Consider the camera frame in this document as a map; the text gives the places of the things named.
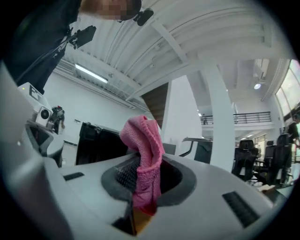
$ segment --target white camera device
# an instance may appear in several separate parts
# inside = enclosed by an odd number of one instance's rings
[[[19,86],[20,92],[27,98],[33,107],[32,121],[47,127],[48,121],[53,114],[47,99],[36,90],[29,82]]]

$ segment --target black vent slot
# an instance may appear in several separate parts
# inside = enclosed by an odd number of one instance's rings
[[[226,193],[222,196],[244,227],[248,227],[259,218],[236,192]]]

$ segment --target black railing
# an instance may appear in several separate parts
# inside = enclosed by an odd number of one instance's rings
[[[200,117],[202,125],[214,124],[213,116]],[[234,123],[258,123],[258,122],[271,122],[270,112],[252,112],[233,115]]]

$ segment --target black shirt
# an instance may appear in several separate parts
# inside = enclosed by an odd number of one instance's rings
[[[297,124],[295,122],[291,123],[287,132],[289,135],[291,135],[289,138],[290,143],[294,143],[294,139],[299,137]]]

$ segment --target pink cloth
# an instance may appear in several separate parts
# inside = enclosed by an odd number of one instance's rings
[[[160,192],[160,165],[165,153],[155,120],[146,116],[130,118],[120,133],[121,140],[141,154],[137,168],[136,190],[133,205],[152,215]]]

